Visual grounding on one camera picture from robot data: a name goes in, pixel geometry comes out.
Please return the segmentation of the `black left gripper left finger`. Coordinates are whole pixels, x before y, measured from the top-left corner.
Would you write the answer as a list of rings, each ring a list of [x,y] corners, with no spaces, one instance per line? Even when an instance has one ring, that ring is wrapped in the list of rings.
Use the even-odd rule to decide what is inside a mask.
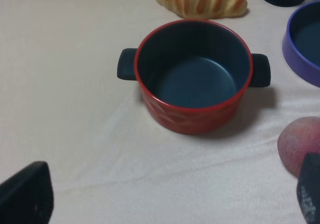
[[[0,184],[2,224],[48,224],[54,210],[50,169],[35,161]]]

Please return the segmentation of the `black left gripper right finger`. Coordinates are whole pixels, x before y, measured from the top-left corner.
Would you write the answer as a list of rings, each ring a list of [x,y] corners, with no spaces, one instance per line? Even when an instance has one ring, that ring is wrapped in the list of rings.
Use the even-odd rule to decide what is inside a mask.
[[[297,200],[307,224],[320,223],[320,155],[307,153],[298,177]]]

